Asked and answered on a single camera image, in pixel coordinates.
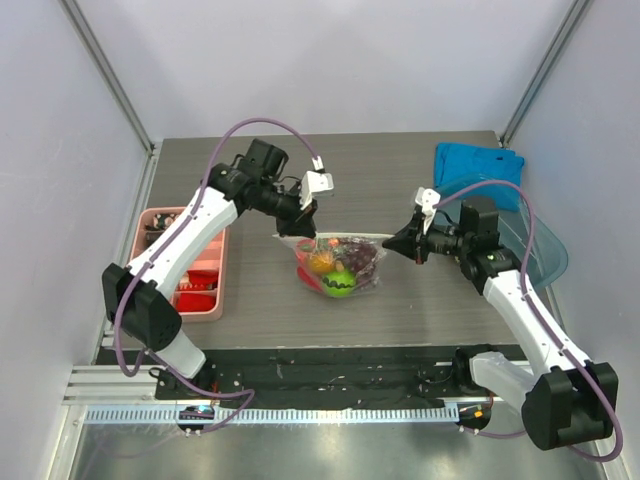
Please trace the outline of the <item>dark purple grape bunch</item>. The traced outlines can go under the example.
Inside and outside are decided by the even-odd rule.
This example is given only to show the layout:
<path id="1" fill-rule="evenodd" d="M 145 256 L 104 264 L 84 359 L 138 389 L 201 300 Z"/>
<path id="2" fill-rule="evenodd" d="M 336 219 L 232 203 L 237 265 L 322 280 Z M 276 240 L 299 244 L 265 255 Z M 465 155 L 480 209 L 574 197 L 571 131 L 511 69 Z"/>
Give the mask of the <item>dark purple grape bunch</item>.
<path id="1" fill-rule="evenodd" d="M 379 251 L 376 243 L 360 237 L 342 239 L 343 249 L 334 255 L 338 270 L 348 270 L 356 276 L 356 289 L 368 288 L 377 278 Z"/>

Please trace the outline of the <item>green watermelon ball toy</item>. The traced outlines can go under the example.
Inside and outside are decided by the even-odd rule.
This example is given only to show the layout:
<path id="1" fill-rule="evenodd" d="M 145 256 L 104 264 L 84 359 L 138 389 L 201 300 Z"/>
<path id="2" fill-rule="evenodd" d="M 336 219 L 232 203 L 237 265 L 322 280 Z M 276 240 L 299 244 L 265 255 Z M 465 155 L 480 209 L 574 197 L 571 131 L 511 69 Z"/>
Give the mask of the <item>green watermelon ball toy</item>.
<path id="1" fill-rule="evenodd" d="M 333 298 L 349 296 L 357 286 L 356 276 L 348 270 L 330 272 L 321 282 L 323 291 Z"/>

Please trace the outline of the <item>red apple toy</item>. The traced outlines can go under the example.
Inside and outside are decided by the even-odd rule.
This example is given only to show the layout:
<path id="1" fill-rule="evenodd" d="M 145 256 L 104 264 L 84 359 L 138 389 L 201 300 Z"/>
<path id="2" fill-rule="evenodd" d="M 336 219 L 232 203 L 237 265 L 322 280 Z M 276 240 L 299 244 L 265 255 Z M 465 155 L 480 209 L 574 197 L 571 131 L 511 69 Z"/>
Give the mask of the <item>red apple toy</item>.
<path id="1" fill-rule="evenodd" d="M 298 241 L 294 248 L 294 253 L 297 259 L 296 273 L 298 278 L 309 288 L 316 292 L 322 293 L 323 289 L 319 278 L 311 272 L 308 268 L 308 260 L 311 254 L 315 250 L 315 241 L 308 238 L 303 238 Z"/>

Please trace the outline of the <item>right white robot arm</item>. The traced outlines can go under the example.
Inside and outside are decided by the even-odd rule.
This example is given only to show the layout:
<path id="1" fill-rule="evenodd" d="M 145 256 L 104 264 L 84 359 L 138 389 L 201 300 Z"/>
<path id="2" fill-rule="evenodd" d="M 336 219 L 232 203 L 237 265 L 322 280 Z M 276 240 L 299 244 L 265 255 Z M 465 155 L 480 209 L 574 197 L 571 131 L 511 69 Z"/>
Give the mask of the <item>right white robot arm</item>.
<path id="1" fill-rule="evenodd" d="M 500 241 L 492 199 L 463 200 L 450 226 L 435 224 L 439 194 L 420 189 L 411 220 L 383 246 L 417 264 L 431 254 L 457 259 L 464 277 L 498 312 L 529 367 L 522 369 L 490 345 L 460 348 L 451 380 L 465 395 L 487 390 L 519 412 L 524 431 L 541 450 L 614 437 L 618 376 L 595 363 L 560 328 L 531 286 L 522 260 Z"/>

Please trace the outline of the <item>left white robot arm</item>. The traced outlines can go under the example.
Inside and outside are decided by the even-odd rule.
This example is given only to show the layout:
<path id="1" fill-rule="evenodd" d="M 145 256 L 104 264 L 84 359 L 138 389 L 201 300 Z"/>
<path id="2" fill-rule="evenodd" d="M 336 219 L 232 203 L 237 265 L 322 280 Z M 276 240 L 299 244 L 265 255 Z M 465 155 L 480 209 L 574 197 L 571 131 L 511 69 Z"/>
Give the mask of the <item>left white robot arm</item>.
<path id="1" fill-rule="evenodd" d="M 159 239 L 126 266 L 112 263 L 102 274 L 114 346 L 121 346 L 123 333 L 138 340 L 179 375 L 178 386 L 190 398 L 205 397 L 213 375 L 204 368 L 204 352 L 184 332 L 171 297 L 188 267 L 247 210 L 275 218 L 281 235 L 315 236 L 316 197 L 331 191 L 333 180 L 314 155 L 312 169 L 284 190 L 277 182 L 287 160 L 283 150 L 260 139 L 231 165 L 212 160 L 189 204 Z"/>

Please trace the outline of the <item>clear zip top bag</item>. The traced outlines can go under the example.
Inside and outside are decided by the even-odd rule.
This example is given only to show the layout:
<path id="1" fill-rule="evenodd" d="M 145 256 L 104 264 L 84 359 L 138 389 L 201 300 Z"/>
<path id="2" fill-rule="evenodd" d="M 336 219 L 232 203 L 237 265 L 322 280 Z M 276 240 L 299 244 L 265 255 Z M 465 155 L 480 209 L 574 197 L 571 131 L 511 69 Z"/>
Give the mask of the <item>clear zip top bag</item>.
<path id="1" fill-rule="evenodd" d="M 313 239 L 273 235 L 296 258 L 296 275 L 309 289 L 342 299 L 375 290 L 381 284 L 383 242 L 389 234 L 325 232 Z"/>

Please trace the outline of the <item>orange toy fruit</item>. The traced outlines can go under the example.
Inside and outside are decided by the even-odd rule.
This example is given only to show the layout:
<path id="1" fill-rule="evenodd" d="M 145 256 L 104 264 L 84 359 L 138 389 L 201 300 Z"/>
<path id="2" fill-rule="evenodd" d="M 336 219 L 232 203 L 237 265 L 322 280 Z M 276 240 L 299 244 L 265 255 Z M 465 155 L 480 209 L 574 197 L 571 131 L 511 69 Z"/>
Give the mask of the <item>orange toy fruit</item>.
<path id="1" fill-rule="evenodd" d="M 335 259 L 330 252 L 316 252 L 308 257 L 307 266 L 315 275 L 327 275 L 335 269 Z"/>

